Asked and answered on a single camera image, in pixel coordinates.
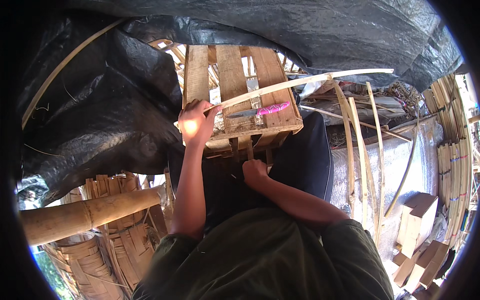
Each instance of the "dark green shirt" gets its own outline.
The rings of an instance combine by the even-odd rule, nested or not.
[[[393,299],[370,234],[354,220],[322,242],[279,209],[242,212],[198,242],[160,242],[132,299]]]

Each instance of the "black pants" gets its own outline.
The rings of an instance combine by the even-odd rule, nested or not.
[[[270,178],[330,202],[333,160],[325,124],[318,112],[302,112],[303,129],[289,134],[277,150]],[[178,143],[168,151],[168,168],[173,191],[177,191],[185,147]],[[257,207],[276,205],[244,183],[241,163],[227,169],[202,160],[206,205],[205,233],[230,217]]]

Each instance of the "green foliage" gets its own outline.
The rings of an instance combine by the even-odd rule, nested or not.
[[[70,293],[67,285],[61,278],[57,269],[45,252],[36,253],[33,255],[36,264],[40,268],[52,289],[57,293],[61,300],[73,300],[73,295]]]

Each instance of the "hand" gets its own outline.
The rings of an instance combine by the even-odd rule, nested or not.
[[[194,141],[199,145],[205,145],[212,136],[215,115],[222,107],[217,106],[208,111],[208,116],[204,115],[204,109],[211,107],[212,104],[198,99],[188,103],[179,114],[179,127],[183,135],[185,145]]]
[[[253,190],[261,189],[265,181],[269,179],[267,165],[259,159],[244,162],[242,168],[245,183]]]

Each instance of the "knife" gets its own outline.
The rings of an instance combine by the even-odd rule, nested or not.
[[[229,115],[226,115],[227,118],[233,119],[233,118],[240,118],[240,117],[249,117],[249,116],[261,116],[261,115],[266,115],[266,114],[271,114],[277,111],[281,111],[283,109],[286,109],[289,107],[290,102],[284,102],[281,104],[273,104],[270,106],[267,106],[265,108],[254,108],[254,109],[249,109],[249,110],[243,110],[239,112],[234,112]]]

